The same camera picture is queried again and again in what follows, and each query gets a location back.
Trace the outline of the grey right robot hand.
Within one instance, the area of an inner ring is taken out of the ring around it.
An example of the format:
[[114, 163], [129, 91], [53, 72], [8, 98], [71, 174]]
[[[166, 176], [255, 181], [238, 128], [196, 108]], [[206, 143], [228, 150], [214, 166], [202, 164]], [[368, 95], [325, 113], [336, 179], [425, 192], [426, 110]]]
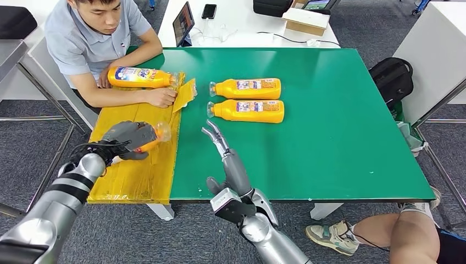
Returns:
[[215, 178], [208, 177], [206, 179], [207, 188], [214, 195], [217, 195], [225, 188], [230, 188], [238, 194], [241, 200], [250, 200], [254, 189], [251, 186], [242, 160], [238, 153], [229, 146], [218, 126], [209, 119], [206, 120], [206, 123], [213, 130], [202, 127], [201, 132], [208, 135], [216, 146], [225, 173], [225, 180], [221, 184]]

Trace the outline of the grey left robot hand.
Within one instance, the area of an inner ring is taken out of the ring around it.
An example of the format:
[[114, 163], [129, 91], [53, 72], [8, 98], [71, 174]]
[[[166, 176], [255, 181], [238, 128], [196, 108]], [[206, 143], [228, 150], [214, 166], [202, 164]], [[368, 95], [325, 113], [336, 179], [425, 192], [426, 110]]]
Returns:
[[148, 152], [136, 149], [156, 138], [155, 129], [150, 124], [127, 120], [113, 125], [99, 143], [116, 145], [112, 147], [112, 152], [121, 160], [143, 160], [148, 157]]

